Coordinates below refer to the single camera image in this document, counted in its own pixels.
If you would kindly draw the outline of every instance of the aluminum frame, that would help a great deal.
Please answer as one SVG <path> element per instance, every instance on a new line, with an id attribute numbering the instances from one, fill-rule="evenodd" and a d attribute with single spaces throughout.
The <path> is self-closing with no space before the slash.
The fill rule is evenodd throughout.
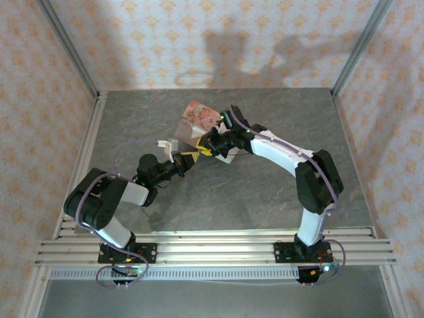
<path id="1" fill-rule="evenodd" d="M 275 263 L 273 244 L 292 242 L 294 234 L 295 230 L 157 232 L 137 235 L 136 241 L 158 243 L 156 263 L 151 264 L 153 268 L 281 266 Z M 348 266 L 396 264 L 390 241 L 375 239 L 371 229 L 326 230 L 326 238 L 342 243 Z M 86 236 L 44 241 L 36 256 L 36 265 L 98 266 L 99 243 L 98 238 Z M 343 258 L 340 247 L 335 244 L 333 254 L 338 260 Z"/>
<path id="2" fill-rule="evenodd" d="M 56 14 L 50 0 L 36 0 L 36 2 L 38 3 L 40 10 L 46 16 L 46 19 L 50 23 L 50 26 L 56 34 L 60 44 L 64 48 L 65 52 L 68 54 L 72 64 L 74 65 L 74 68 L 81 77 L 85 88 L 87 88 L 88 92 L 93 98 L 97 98 L 99 92 L 94 84 L 94 81 L 92 80 L 89 72 L 85 68 L 85 65 L 82 62 L 78 51 L 76 50 L 68 33 L 65 30 L 65 27 L 60 21 L 59 16 Z"/>
<path id="3" fill-rule="evenodd" d="M 81 146 L 78 150 L 77 160 L 74 165 L 74 169 L 72 170 L 71 180 L 66 189 L 66 195 L 63 200 L 64 202 L 68 195 L 71 193 L 71 191 L 81 182 L 81 180 L 88 171 L 91 154 L 93 153 L 95 138 L 97 136 L 97 131 L 99 130 L 100 120 L 103 114 L 103 110 L 105 108 L 106 99 L 107 91 L 102 91 L 100 92 L 99 97 L 94 102 L 93 110 L 91 112 L 87 127 L 85 128 Z M 69 217 L 63 212 L 63 210 L 61 210 L 60 216 L 58 217 L 58 221 L 56 223 L 56 227 L 52 235 L 52 240 L 56 240 L 58 238 L 62 222 L 66 218 Z"/>
<path id="4" fill-rule="evenodd" d="M 346 64 L 343 66 L 343 69 L 337 78 L 333 88 L 331 89 L 331 95 L 336 97 L 342 91 L 345 83 L 349 79 L 351 73 L 355 69 L 359 59 L 365 52 L 368 43 L 370 43 L 372 37 L 377 31 L 378 26 L 380 25 L 383 18 L 386 16 L 386 13 L 392 4 L 393 0 L 379 0 L 376 5 L 376 8 L 371 14 L 371 17 L 368 19 L 368 22 L 365 25 L 364 30 L 359 36 L 358 41 L 355 44 L 350 56 L 348 57 Z"/>
<path id="5" fill-rule="evenodd" d="M 384 287 L 389 298 L 393 316 L 414 317 L 413 309 L 407 298 L 405 286 L 400 279 L 401 274 L 398 266 L 380 266 Z"/>

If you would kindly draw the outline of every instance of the metal bracket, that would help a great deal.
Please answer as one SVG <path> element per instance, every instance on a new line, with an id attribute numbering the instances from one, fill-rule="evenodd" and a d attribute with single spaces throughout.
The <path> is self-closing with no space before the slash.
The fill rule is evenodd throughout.
<path id="1" fill-rule="evenodd" d="M 147 259 L 149 264 L 156 263 L 156 255 L 158 245 L 156 243 L 134 243 L 134 250 Z M 132 262 L 127 262 L 124 255 L 113 250 L 107 244 L 100 243 L 99 257 L 97 259 L 99 264 L 142 264 L 141 259 L 135 258 Z"/>

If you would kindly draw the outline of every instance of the black mounting plate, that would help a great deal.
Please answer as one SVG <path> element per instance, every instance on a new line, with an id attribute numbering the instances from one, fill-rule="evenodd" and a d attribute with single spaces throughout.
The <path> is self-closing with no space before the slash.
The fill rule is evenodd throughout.
<path id="1" fill-rule="evenodd" d="M 134 243 L 132 250 L 135 253 L 145 257 L 149 264 L 156 263 L 156 257 L 158 255 L 158 245 L 156 243 Z M 100 243 L 99 258 L 97 262 L 99 264 L 140 264 L 144 263 L 141 259 L 135 258 L 132 262 L 126 261 L 126 256 L 122 253 L 117 252 L 106 244 Z"/>
<path id="2" fill-rule="evenodd" d="M 320 254 L 323 255 L 322 263 L 331 263 L 333 261 L 333 252 L 331 251 L 330 243 L 322 242 L 319 248 L 307 258 L 302 258 L 295 251 L 294 242 L 274 243 L 274 258 L 276 263 L 321 263 Z"/>

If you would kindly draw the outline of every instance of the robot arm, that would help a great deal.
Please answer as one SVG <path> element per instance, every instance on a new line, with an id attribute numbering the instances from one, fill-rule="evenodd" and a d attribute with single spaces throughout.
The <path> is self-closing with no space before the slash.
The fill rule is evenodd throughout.
<path id="1" fill-rule="evenodd" d="M 85 200 L 79 221 L 89 225 L 105 241 L 119 248 L 136 252 L 135 236 L 114 216 L 120 201 L 148 207 L 158 195 L 156 186 L 172 176 L 184 177 L 197 161 L 197 152 L 179 152 L 172 160 L 159 163 L 155 155 L 145 154 L 139 160 L 134 183 L 119 176 L 100 179 Z M 93 181 L 105 172 L 93 168 L 71 192 L 64 204 L 64 212 L 76 218 L 77 206 Z"/>
<path id="2" fill-rule="evenodd" d="M 206 155 L 221 155 L 224 158 L 234 147 L 244 149 L 251 154 L 273 161 L 295 177 L 297 197 L 303 205 L 303 215 L 295 236 L 294 248 L 297 255 L 303 259 L 309 258 L 321 244 L 328 216 L 327 210 L 333 207 L 334 202 L 323 178 L 317 175 L 313 165 L 300 156 L 300 153 L 306 154 L 318 164 L 338 197 L 343 191 L 343 183 L 331 155 L 325 150 L 313 152 L 286 141 L 284 143 L 291 147 L 283 146 L 277 142 L 281 139 L 265 127 L 258 124 L 250 127 L 239 108 L 232 107 L 235 116 L 249 129 L 241 127 L 229 111 L 224 111 L 221 113 L 222 122 L 219 123 L 219 129 L 214 128 L 202 136 L 197 144 L 198 148 Z M 253 134 L 251 131 L 260 133 L 262 136 Z"/>

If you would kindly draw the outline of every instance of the patterned wallpaper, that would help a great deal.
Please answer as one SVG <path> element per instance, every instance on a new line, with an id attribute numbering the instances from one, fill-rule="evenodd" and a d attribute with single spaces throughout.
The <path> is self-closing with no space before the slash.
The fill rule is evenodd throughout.
<path id="1" fill-rule="evenodd" d="M 424 3 L 394 1 L 341 94 L 366 198 L 424 317 Z"/>
<path id="2" fill-rule="evenodd" d="M 0 17 L 0 316 L 16 317 L 93 101 L 35 1 L 2 1 Z"/>
<path id="3" fill-rule="evenodd" d="M 377 0 L 52 0 L 100 90 L 331 87 Z"/>

